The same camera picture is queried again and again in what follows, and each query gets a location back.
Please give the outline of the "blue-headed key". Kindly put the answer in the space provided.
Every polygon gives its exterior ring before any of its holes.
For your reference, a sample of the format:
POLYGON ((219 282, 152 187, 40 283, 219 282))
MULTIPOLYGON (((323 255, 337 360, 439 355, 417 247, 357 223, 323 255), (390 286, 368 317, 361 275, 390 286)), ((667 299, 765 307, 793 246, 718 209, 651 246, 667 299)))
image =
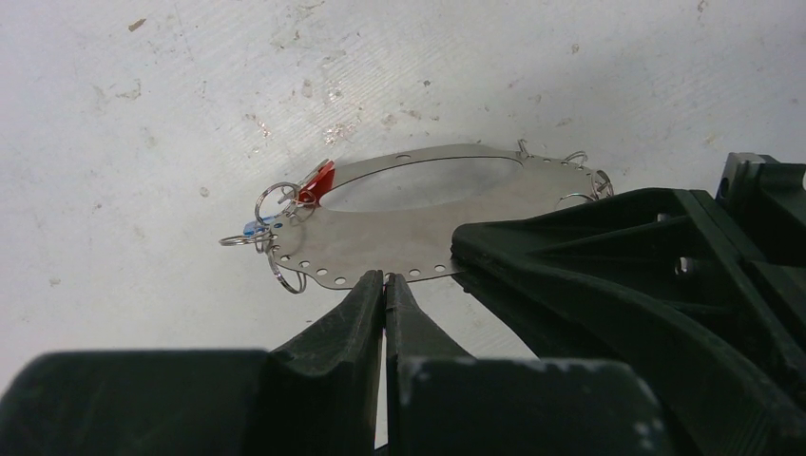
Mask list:
POLYGON ((261 221, 257 221, 256 219, 251 220, 244 225, 242 234, 246 237, 252 237, 258 233, 270 230, 276 218, 276 216, 270 216, 262 218, 261 221))

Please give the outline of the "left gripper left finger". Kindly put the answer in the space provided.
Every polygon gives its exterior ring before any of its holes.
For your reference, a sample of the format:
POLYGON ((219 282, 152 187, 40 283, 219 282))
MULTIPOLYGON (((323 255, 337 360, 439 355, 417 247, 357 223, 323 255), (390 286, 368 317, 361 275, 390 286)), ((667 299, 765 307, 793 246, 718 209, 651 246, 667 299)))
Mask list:
POLYGON ((5 455, 370 455, 384 320, 370 271, 272 350, 41 355, 1 400, 5 455))

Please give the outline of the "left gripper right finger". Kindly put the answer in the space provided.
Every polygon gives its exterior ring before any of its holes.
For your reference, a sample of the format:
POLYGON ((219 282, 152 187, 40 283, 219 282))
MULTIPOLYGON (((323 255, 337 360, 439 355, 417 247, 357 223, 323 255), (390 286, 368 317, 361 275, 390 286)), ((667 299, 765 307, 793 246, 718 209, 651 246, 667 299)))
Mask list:
POLYGON ((670 455, 662 406, 626 364, 585 358, 478 359, 385 286, 392 455, 670 455))

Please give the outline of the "red-headed key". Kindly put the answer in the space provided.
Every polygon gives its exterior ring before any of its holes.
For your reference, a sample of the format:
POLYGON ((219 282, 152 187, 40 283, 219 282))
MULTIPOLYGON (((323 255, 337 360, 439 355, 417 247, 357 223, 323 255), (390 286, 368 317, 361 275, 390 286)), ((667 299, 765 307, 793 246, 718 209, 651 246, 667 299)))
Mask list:
POLYGON ((318 205, 319 200, 333 188, 335 162, 324 160, 299 184, 296 202, 318 205))

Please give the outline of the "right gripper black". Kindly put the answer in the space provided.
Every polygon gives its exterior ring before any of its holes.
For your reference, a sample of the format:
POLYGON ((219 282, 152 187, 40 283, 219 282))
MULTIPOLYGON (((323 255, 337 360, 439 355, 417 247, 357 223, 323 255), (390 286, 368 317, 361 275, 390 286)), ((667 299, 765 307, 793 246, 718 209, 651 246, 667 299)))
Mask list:
POLYGON ((613 356, 687 453, 805 451, 805 165, 728 155, 713 199, 643 189, 466 224, 464 288, 542 356, 613 356))

